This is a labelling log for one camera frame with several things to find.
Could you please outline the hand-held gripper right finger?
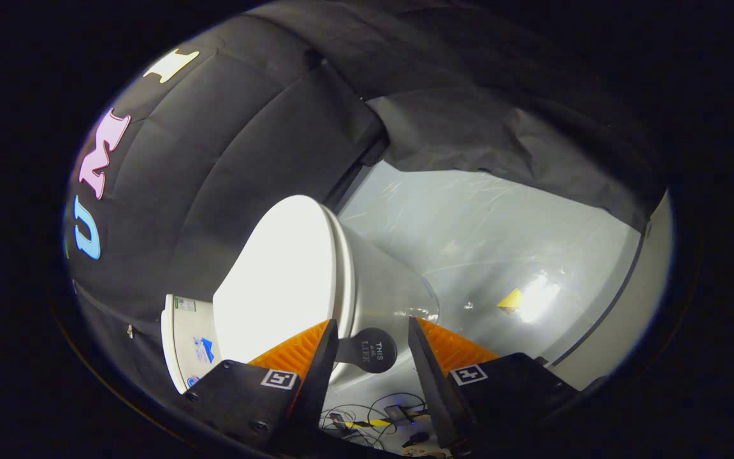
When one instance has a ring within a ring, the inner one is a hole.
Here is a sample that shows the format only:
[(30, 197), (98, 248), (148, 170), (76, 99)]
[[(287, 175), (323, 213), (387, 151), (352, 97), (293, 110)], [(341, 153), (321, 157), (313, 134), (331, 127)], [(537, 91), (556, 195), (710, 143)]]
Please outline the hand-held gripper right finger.
[(421, 317), (408, 348), (441, 448), (497, 456), (533, 446), (582, 397), (535, 358), (500, 356)]

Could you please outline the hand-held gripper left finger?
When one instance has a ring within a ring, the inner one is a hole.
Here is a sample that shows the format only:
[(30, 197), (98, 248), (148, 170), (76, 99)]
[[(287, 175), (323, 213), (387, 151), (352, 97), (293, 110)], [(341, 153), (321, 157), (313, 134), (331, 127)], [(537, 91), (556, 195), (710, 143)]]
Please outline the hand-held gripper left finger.
[(182, 411), (213, 441), (251, 456), (310, 450), (338, 351), (329, 319), (251, 363), (224, 360), (182, 398)]

